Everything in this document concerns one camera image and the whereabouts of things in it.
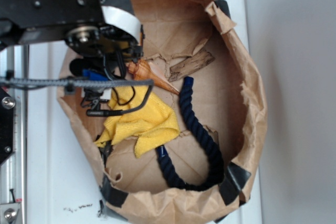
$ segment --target piece of wood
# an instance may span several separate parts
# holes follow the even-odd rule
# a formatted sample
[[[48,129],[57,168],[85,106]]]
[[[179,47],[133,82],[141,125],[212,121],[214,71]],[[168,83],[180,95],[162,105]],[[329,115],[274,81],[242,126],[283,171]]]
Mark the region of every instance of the piece of wood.
[[[180,63],[172,66],[170,68],[171,76],[169,77],[168,81],[172,82],[188,76],[189,74],[192,74],[209,65],[214,60],[215,57],[213,57],[205,49],[202,49],[194,56],[189,57],[184,61],[181,61]]]

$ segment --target rope end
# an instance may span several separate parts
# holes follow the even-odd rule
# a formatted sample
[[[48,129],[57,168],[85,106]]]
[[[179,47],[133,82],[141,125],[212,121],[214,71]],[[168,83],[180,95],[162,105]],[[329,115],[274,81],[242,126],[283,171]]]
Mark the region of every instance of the rope end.
[[[194,78],[189,76],[184,78],[183,86],[193,86],[193,84],[194,84]]]

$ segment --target black tape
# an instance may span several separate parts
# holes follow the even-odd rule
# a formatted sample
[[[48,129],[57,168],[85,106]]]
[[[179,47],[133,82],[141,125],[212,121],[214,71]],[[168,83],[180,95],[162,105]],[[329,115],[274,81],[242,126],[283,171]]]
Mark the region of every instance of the black tape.
[[[106,167],[107,158],[110,156],[112,152],[111,142],[112,141],[107,141],[105,147],[99,148],[101,158],[103,159],[103,162],[104,162],[104,167]]]
[[[241,206],[244,205],[245,203],[246,203],[245,201],[240,200],[240,201],[239,201],[239,207],[241,207]],[[221,222],[221,221],[224,220],[227,216],[228,216],[228,215],[223,216],[223,217],[220,217],[220,218],[214,220],[214,223],[219,223],[219,222]]]
[[[118,220],[122,220],[124,222],[128,222],[128,219],[126,219],[124,216],[120,215],[119,213],[112,210],[111,208],[108,208],[107,206],[105,206],[102,200],[99,201],[99,203],[100,203],[100,211],[98,213],[98,217],[100,217],[101,215],[106,215],[106,216],[110,216],[114,219],[118,219]]]
[[[215,4],[226,16],[231,18],[229,6],[225,0],[215,0]]]
[[[104,199],[115,207],[122,207],[128,196],[128,193],[113,188],[106,175],[104,176],[103,185],[100,188],[100,192]]]
[[[224,181],[219,187],[225,205],[230,205],[238,197],[250,176],[250,172],[235,163],[227,166]]]

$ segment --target yellow cloth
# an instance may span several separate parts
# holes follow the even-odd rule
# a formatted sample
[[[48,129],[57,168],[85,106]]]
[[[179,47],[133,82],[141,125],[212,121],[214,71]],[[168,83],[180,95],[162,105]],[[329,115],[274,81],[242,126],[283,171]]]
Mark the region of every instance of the yellow cloth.
[[[118,105],[117,97],[113,93],[109,107],[113,110],[126,110],[138,106],[144,98],[147,87],[134,88],[135,97],[129,104]],[[133,96],[131,87],[119,87],[116,90],[122,104]],[[104,147],[106,141],[109,140],[112,140],[112,145],[114,145],[126,137],[138,136],[134,147],[136,157],[167,143],[180,133],[174,110],[153,92],[142,109],[121,116],[110,116],[105,120],[104,126],[105,130],[95,142],[98,147]]]

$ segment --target twisted rope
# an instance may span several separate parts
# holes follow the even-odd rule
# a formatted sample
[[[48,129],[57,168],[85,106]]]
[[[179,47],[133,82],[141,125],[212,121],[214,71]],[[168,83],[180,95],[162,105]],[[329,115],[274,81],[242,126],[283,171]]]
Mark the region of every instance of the twisted rope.
[[[218,145],[214,142],[212,137],[199,123],[193,111],[193,107],[191,104],[193,94],[193,82],[194,79],[191,77],[186,77],[184,79],[183,88],[180,93],[179,104],[182,117],[187,126],[187,129],[192,132],[192,134],[195,136],[196,140],[208,156],[208,162],[210,166],[206,181],[198,186],[186,183],[176,173],[175,167],[164,145],[159,146],[156,150],[158,152],[158,162],[160,165],[160,169],[163,173],[163,177],[166,179],[170,187],[177,187],[179,189],[194,191],[204,191],[223,181],[224,162]]]

